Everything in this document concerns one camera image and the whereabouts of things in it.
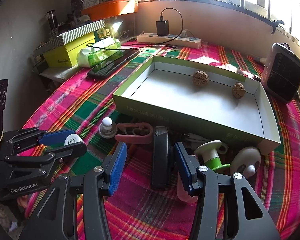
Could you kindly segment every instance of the black charging cable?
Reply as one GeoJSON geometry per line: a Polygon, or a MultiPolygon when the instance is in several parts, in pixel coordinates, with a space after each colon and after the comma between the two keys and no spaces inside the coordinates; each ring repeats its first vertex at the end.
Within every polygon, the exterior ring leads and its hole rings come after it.
{"type": "MultiPolygon", "coordinates": [[[[160,14],[160,20],[162,19],[163,20],[163,16],[162,16],[162,13],[165,11],[165,10],[168,10],[168,9],[171,9],[171,10],[175,10],[175,11],[177,11],[179,14],[180,14],[180,17],[181,17],[181,21],[182,21],[182,28],[181,28],[181,32],[179,33],[179,35],[177,35],[176,37],[174,37],[172,40],[170,40],[170,41],[165,41],[165,42],[160,42],[160,43],[155,43],[155,44],[129,44],[129,45],[127,45],[127,46],[135,46],[135,45],[147,45],[147,46],[144,46],[144,47],[139,47],[139,48],[126,48],[126,49],[143,49],[143,48],[149,48],[149,47],[155,47],[155,46],[160,46],[160,47],[168,47],[168,48],[172,48],[172,49],[176,49],[177,47],[175,47],[175,46],[173,46],[173,45],[164,45],[165,43],[167,43],[167,42],[171,42],[171,41],[173,41],[173,40],[175,40],[176,38],[178,38],[180,35],[181,35],[181,33],[182,33],[182,31],[183,31],[183,17],[182,17],[182,15],[181,15],[181,13],[177,10],[177,9],[175,9],[175,8],[165,8],[165,9],[163,9],[162,10],[162,12],[161,12],[161,14],[160,14]]],[[[95,49],[104,49],[104,50],[124,50],[123,48],[121,48],[121,49],[106,49],[106,48],[102,48],[102,47],[96,47],[96,46],[92,46],[91,44],[94,44],[94,43],[88,43],[87,44],[87,47],[91,47],[91,48],[95,48],[95,49]]]]}

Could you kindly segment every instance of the pink clip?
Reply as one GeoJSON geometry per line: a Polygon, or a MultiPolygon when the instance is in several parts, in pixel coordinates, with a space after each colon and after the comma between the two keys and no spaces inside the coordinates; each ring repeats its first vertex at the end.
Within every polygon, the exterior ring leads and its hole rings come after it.
{"type": "Polygon", "coordinates": [[[153,141],[153,127],[146,123],[119,123],[117,127],[125,134],[117,134],[114,138],[119,142],[129,143],[129,144],[149,144],[153,141]],[[133,135],[127,133],[127,128],[133,128],[133,135]]]}

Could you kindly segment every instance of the orange planter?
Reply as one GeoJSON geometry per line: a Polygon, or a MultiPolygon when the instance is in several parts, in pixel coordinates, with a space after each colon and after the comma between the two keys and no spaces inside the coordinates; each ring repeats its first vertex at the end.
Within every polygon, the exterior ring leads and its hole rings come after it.
{"type": "Polygon", "coordinates": [[[92,21],[98,21],[121,14],[138,11],[138,0],[114,0],[91,6],[81,11],[82,15],[88,15],[92,21]]]}

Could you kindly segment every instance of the silver screw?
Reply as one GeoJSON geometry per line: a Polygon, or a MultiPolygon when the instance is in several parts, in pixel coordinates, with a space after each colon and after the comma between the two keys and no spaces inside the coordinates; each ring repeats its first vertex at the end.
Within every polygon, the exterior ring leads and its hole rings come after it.
{"type": "Polygon", "coordinates": [[[40,174],[45,174],[45,173],[46,173],[46,171],[45,171],[44,169],[39,169],[38,172],[39,172],[40,174]]]}
{"type": "Polygon", "coordinates": [[[96,166],[96,167],[93,168],[94,172],[100,172],[102,170],[103,170],[103,168],[101,166],[96,166]]]}
{"type": "Polygon", "coordinates": [[[235,174],[233,174],[233,176],[234,176],[236,179],[242,179],[242,174],[241,174],[241,173],[236,172],[235,174]]]}
{"type": "Polygon", "coordinates": [[[207,170],[208,170],[207,166],[204,166],[204,165],[199,166],[199,171],[205,172],[207,170]]]}
{"type": "Polygon", "coordinates": [[[68,177],[68,175],[65,173],[62,173],[59,175],[59,179],[66,179],[67,177],[68,177]]]}

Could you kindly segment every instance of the plaid tablecloth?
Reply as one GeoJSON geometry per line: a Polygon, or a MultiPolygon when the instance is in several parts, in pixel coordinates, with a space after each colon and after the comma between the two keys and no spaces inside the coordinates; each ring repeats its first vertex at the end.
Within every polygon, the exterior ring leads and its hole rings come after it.
{"type": "MultiPolygon", "coordinates": [[[[87,78],[84,69],[59,87],[33,114],[24,126],[38,126],[42,130],[73,129],[88,145],[88,152],[77,160],[64,164],[56,176],[68,172],[71,176],[83,174],[100,165],[113,153],[114,139],[103,139],[97,131],[103,117],[114,122],[129,122],[131,117],[115,110],[112,93],[148,57],[157,54],[198,61],[232,70],[262,75],[262,67],[251,57],[221,46],[202,43],[202,48],[167,49],[153,47],[142,53],[116,73],[100,82],[87,78]]],[[[262,157],[260,170],[252,185],[269,210],[282,239],[287,239],[300,223],[300,104],[283,104],[270,98],[277,120],[281,145],[262,157]]],[[[40,155],[39,146],[27,155],[40,155]]],[[[113,239],[187,239],[193,222],[195,204],[186,204],[176,195],[176,177],[170,191],[150,189],[152,146],[131,145],[118,191],[105,200],[106,215],[113,239]]],[[[26,216],[29,216],[44,192],[29,198],[26,216]]],[[[218,238],[223,231],[223,198],[219,198],[218,238]]],[[[77,201],[79,239],[84,239],[82,196],[77,201]]]]}

